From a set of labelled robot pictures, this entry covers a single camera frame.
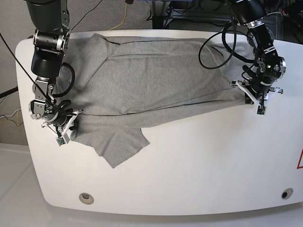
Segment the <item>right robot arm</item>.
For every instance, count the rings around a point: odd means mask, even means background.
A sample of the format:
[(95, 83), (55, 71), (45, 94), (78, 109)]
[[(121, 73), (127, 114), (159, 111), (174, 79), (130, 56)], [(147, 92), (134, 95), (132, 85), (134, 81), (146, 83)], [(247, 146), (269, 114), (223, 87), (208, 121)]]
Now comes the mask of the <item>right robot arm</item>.
[[(74, 129), (74, 121), (80, 114), (69, 108), (70, 100), (57, 102), (67, 95), (75, 82), (73, 67), (63, 62), (70, 38), (69, 12), (65, 0), (28, 0), (27, 8), (36, 27), (33, 35), (34, 55), (31, 71), (37, 76), (33, 80), (35, 98), (29, 104), (31, 117), (43, 120), (46, 126), (53, 125), (59, 145), (67, 144), (68, 129)], [(56, 79), (61, 68), (71, 72), (71, 82), (62, 93), (55, 94)]]

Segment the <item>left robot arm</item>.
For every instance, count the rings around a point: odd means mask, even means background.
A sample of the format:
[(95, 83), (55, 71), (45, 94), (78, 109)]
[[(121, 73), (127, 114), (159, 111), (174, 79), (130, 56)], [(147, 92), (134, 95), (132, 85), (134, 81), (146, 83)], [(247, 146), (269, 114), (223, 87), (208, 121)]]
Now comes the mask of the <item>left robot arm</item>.
[[(250, 66), (243, 65), (243, 74), (248, 77), (244, 81), (233, 81), (232, 85), (237, 86), (245, 93), (246, 104), (257, 104), (258, 114), (264, 114), (266, 105), (270, 101), (269, 92), (277, 94), (281, 90), (273, 88), (273, 83), (282, 78), (286, 72), (286, 62), (280, 57), (274, 46), (274, 39), (269, 33), (262, 18), (267, 15), (262, 3), (259, 0), (227, 0), (225, 1), (231, 21), (226, 24), (220, 32), (222, 43), (229, 52), (229, 57), (217, 68), (228, 63), (232, 57), (236, 57)], [(234, 34), (237, 34), (237, 26), (247, 26), (246, 34), (248, 43), (253, 47), (254, 59), (249, 60), (236, 53), (236, 46), (229, 47), (226, 42), (226, 33), (232, 27)]]

